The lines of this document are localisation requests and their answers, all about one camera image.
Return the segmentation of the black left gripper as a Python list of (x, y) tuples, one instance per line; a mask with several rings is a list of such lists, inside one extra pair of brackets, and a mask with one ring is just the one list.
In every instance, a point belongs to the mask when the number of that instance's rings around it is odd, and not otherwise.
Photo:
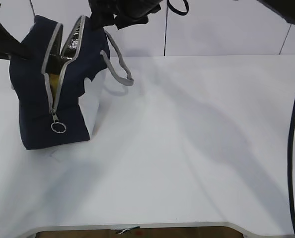
[(31, 52), (24, 44), (17, 41), (0, 23), (0, 59), (9, 60), (12, 56), (29, 59)]

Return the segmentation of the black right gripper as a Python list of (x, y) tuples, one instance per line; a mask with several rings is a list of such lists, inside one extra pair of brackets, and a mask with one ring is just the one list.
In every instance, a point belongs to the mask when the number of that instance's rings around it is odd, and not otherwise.
[(123, 29), (148, 23), (148, 15), (161, 10), (159, 0), (90, 0), (93, 30), (115, 25)]

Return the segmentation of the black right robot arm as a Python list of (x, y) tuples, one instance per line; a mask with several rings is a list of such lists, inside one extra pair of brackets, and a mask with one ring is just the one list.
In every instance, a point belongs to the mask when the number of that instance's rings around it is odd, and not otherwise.
[[(147, 24), (148, 16), (161, 10), (159, 0), (90, 0), (91, 26), (98, 29), (115, 25), (123, 29)], [(295, 25), (295, 0), (261, 0), (265, 7)]]

